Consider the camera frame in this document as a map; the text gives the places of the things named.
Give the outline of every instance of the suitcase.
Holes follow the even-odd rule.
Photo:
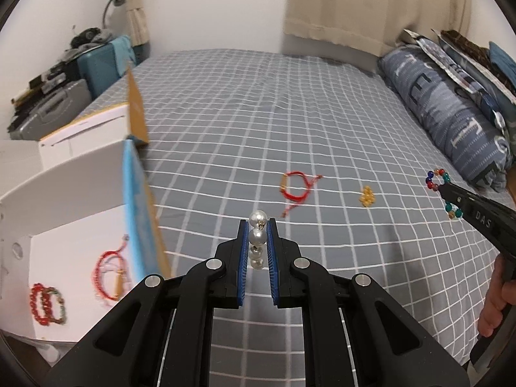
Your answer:
[[[12,130],[11,139],[39,141],[68,125],[90,103],[91,96],[86,81],[72,81],[38,102],[31,109],[27,119]]]
[[[103,45],[79,55],[77,66],[79,75],[88,84],[93,100],[120,78],[113,45]]]

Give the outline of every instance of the bed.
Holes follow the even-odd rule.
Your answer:
[[[183,51],[135,68],[150,144],[141,151],[175,275],[213,256],[256,209],[279,217],[285,171],[322,174],[280,236],[331,273],[371,275],[460,363],[496,250],[425,186],[445,168],[400,97],[375,74],[316,57]],[[125,100],[125,79],[84,113]],[[293,178],[291,188],[302,188]],[[376,202],[359,201],[370,186]],[[507,192],[487,196],[514,208]],[[211,385],[304,385],[300,310],[278,310],[267,268],[248,267],[239,310],[216,310]]]

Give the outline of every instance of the finger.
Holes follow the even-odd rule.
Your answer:
[[[502,274],[505,268],[505,260],[498,255],[494,261],[494,270],[489,283],[489,289],[486,294],[486,301],[491,301],[498,310],[503,310],[507,302],[503,299],[501,289],[504,285]]]
[[[486,320],[482,317],[478,319],[477,328],[478,333],[480,333],[483,337],[491,337],[494,332],[494,328],[491,327],[491,325],[487,323]]]
[[[501,297],[511,305],[516,305],[516,280],[506,282],[501,289]]]
[[[502,311],[507,305],[507,301],[502,294],[502,287],[502,284],[500,286],[490,286],[486,293],[486,302],[491,302],[498,311]]]
[[[493,275],[491,276],[491,284],[501,284],[502,283],[502,276],[504,274],[505,270],[505,259],[504,257],[499,254],[496,259],[494,260],[494,269],[493,269]]]
[[[496,329],[500,325],[503,315],[492,302],[486,301],[480,319],[484,320],[491,328]]]

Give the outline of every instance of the gray case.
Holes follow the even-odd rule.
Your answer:
[[[91,95],[86,80],[72,81],[38,102],[33,113],[11,133],[11,139],[39,141],[56,129],[68,125],[90,103]]]

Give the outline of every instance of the metal screw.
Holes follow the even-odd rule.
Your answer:
[[[293,265],[299,269],[306,269],[310,266],[310,261],[306,257],[298,257],[293,261]]]
[[[151,275],[145,278],[145,285],[149,288],[154,288],[155,286],[158,286],[159,283],[161,283],[159,276]]]
[[[355,282],[360,286],[369,286],[371,284],[371,278],[364,273],[355,276]]]
[[[223,261],[221,261],[220,259],[215,259],[215,258],[210,259],[209,261],[206,262],[206,268],[212,269],[212,270],[218,269],[222,265],[223,265]]]

